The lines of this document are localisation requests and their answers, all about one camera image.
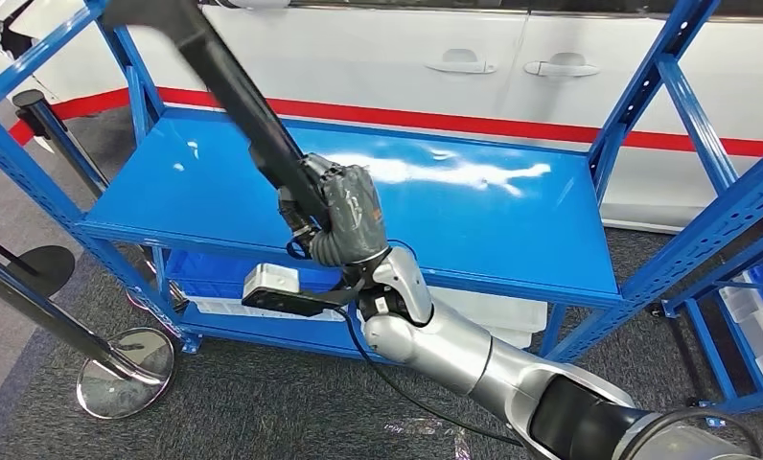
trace blue shelf surface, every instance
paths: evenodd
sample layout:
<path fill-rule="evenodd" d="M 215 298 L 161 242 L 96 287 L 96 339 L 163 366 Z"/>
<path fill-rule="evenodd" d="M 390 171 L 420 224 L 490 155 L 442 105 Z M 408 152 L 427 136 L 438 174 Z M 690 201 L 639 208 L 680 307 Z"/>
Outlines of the blue shelf surface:
<path fill-rule="evenodd" d="M 579 305 L 620 301 L 585 155 L 284 124 L 303 151 L 370 168 L 388 238 L 414 249 L 428 283 L 588 297 Z M 292 263 L 276 192 L 247 146 L 224 113 L 168 109 L 81 226 L 117 241 Z"/>

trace red stripe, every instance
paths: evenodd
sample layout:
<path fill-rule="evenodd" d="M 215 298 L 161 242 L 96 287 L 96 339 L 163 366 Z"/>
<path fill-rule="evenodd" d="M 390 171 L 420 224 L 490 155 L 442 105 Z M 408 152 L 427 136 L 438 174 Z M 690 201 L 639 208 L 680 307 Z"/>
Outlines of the red stripe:
<path fill-rule="evenodd" d="M 205 91 L 188 89 L 159 88 L 165 102 L 208 107 L 220 106 Z M 598 127 L 556 125 L 552 123 L 521 122 L 492 118 L 443 115 L 438 113 L 410 112 L 388 108 L 359 107 L 334 103 L 310 103 L 269 99 L 269 104 L 277 113 L 296 117 L 339 120 L 342 122 L 371 123 L 395 127 L 419 127 L 459 132 L 473 132 L 496 136 L 567 141 L 589 144 L 596 138 Z M 750 139 L 721 139 L 729 155 L 763 156 L 763 141 Z M 633 131 L 623 144 L 625 147 L 643 149 L 695 151 L 692 141 L 685 134 Z"/>
<path fill-rule="evenodd" d="M 167 103 L 189 104 L 207 107 L 220 105 L 206 91 L 178 88 L 158 88 L 161 97 Z M 589 144 L 596 138 L 598 127 L 556 125 L 552 123 L 521 122 L 492 118 L 465 117 L 438 113 L 411 112 L 388 108 L 359 107 L 335 103 L 311 103 L 269 99 L 271 107 L 281 115 L 337 120 L 342 122 L 369 123 L 394 127 L 418 127 L 441 129 L 495 136 L 542 139 L 548 141 L 566 141 Z M 128 104 L 127 89 L 117 89 L 94 96 L 78 98 L 53 105 L 55 113 L 63 119 L 81 117 L 101 112 L 110 108 Z M 17 122 L 10 129 L 12 137 L 25 145 L 32 138 L 32 133 L 23 122 Z M 729 155 L 763 156 L 763 141 L 752 139 L 721 139 Z M 689 136 L 663 132 L 633 131 L 623 144 L 625 147 L 642 149 L 695 151 Z"/>

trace blue metal shelf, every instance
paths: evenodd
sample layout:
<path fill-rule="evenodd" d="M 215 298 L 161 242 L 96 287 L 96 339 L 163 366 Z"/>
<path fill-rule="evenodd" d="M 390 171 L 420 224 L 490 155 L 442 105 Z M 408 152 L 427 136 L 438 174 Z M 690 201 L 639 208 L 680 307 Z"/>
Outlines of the blue metal shelf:
<path fill-rule="evenodd" d="M 0 100 L 81 29 L 86 7 L 0 75 Z M 412 246 L 431 284 L 553 302 L 542 353 L 571 361 L 690 271 L 763 221 L 763 159 L 737 178 L 678 60 L 719 0 L 681 0 L 587 153 L 392 130 L 286 121 L 303 150 L 371 167 L 388 235 Z M 98 28 L 127 78 L 138 149 L 87 214 L 0 125 L 0 168 L 194 352 L 203 335 L 356 356 L 344 324 L 173 311 L 162 248 L 245 256 L 289 265 L 289 231 L 247 142 L 216 112 L 165 107 L 126 28 Z M 658 89 L 667 88 L 718 197 L 616 287 L 598 205 L 619 147 Z M 159 290 L 112 242 L 155 246 Z M 763 257 L 763 238 L 668 304 L 677 308 Z M 597 308 L 557 343 L 567 306 Z M 704 344 L 710 344 L 710 338 Z M 761 395 L 720 404 L 762 405 Z"/>
<path fill-rule="evenodd" d="M 592 306 L 620 302 L 585 156 L 286 125 L 303 151 L 371 166 L 388 238 L 415 250 L 431 285 L 544 300 L 570 292 Z M 276 192 L 220 112 L 165 111 L 80 226 L 117 241 L 215 245 L 229 255 L 293 262 Z"/>

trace round metal base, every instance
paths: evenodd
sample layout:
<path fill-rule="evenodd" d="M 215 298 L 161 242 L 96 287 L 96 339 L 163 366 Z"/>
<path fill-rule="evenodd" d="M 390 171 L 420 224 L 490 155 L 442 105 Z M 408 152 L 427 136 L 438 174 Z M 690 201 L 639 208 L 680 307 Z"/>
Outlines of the round metal base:
<path fill-rule="evenodd" d="M 143 369 L 163 377 L 159 384 L 148 385 L 136 379 L 117 379 L 90 359 L 83 364 L 77 379 L 82 408 L 100 419 L 122 419 L 153 403 L 167 388 L 173 375 L 173 344 L 150 328 L 131 329 L 108 342 Z"/>
<path fill-rule="evenodd" d="M 62 289 L 74 273 L 74 254 L 62 246 L 36 247 L 21 254 L 18 259 L 31 265 L 37 274 L 30 274 L 15 263 L 6 265 L 6 269 L 45 297 L 51 297 Z"/>

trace black cable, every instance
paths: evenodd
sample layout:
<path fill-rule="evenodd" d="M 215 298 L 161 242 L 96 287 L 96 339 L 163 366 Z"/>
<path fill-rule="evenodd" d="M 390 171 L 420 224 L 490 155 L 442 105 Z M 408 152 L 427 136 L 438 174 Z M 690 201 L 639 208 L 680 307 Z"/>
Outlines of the black cable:
<path fill-rule="evenodd" d="M 740 428 L 740 430 L 743 432 L 743 435 L 746 437 L 746 440 L 749 442 L 751 456 L 757 458 L 762 457 L 762 447 L 760 446 L 759 441 L 757 441 L 756 436 L 754 436 L 754 433 L 751 432 L 750 428 L 731 418 L 729 415 L 724 414 L 723 412 L 705 407 L 689 407 L 686 409 L 678 409 L 673 410 L 672 412 L 667 412 L 655 419 L 649 425 L 645 426 L 641 431 L 638 432 L 636 437 L 634 437 L 630 443 L 628 443 L 627 447 L 624 448 L 624 451 L 621 452 L 618 460 L 631 460 L 638 454 L 641 448 L 647 444 L 648 441 L 653 439 L 655 435 L 662 432 L 665 428 L 677 422 L 686 419 L 692 419 L 695 417 L 714 417 L 717 419 L 725 420 L 727 423 L 737 426 Z"/>
<path fill-rule="evenodd" d="M 361 344 L 358 342 L 358 338 L 356 335 L 356 332 L 353 328 L 353 322 L 351 321 L 350 315 L 345 312 L 344 310 L 335 309 L 335 311 L 342 315 L 342 317 L 345 318 L 345 323 L 348 326 L 348 333 L 351 335 L 351 340 L 354 342 L 354 346 L 357 348 L 358 352 L 361 354 L 361 357 L 364 358 L 364 360 L 367 362 L 368 365 L 370 365 L 370 368 L 373 369 L 376 374 L 381 377 L 382 380 L 384 380 L 388 385 L 390 385 L 391 388 L 396 390 L 396 393 L 400 394 L 404 399 L 408 400 L 409 402 L 421 407 L 426 412 L 429 412 L 430 414 L 434 415 L 435 417 L 438 417 L 439 419 L 445 420 L 451 424 L 460 426 L 461 428 L 464 428 L 468 431 L 471 431 L 472 433 L 477 433 L 482 436 L 486 436 L 487 438 L 496 439 L 500 442 L 510 444 L 512 446 L 519 446 L 523 447 L 522 442 L 520 442 L 517 439 L 509 438 L 507 436 L 499 435 L 493 431 L 489 431 L 485 428 L 480 428 L 477 426 L 468 425 L 464 422 L 461 422 L 452 416 L 446 415 L 441 413 L 438 409 L 435 409 L 429 405 L 426 405 L 423 402 L 420 402 L 410 396 L 407 392 L 405 392 L 399 385 L 396 384 L 390 377 L 388 377 L 384 371 L 379 367 L 379 364 L 376 363 L 369 355 L 367 355 L 367 352 L 364 351 L 364 348 L 362 348 Z"/>
<path fill-rule="evenodd" d="M 401 240 L 396 240 L 395 238 L 391 238 L 391 239 L 389 239 L 389 240 L 387 240 L 387 241 L 388 241 L 388 242 L 397 242 L 398 244 L 400 244 L 400 245 L 402 245 L 402 246 L 406 247 L 407 249 L 409 249 L 409 252 L 411 252 L 411 253 L 412 253 L 412 257 L 413 257 L 413 259 L 415 259 L 416 261 L 418 260 L 418 254 L 416 254 L 416 253 L 415 253 L 415 249 L 413 249 L 413 248 L 412 248 L 412 246 L 410 246 L 410 245 L 409 245 L 409 244 L 407 244 L 406 242 L 404 242 L 404 241 L 401 241 Z"/>

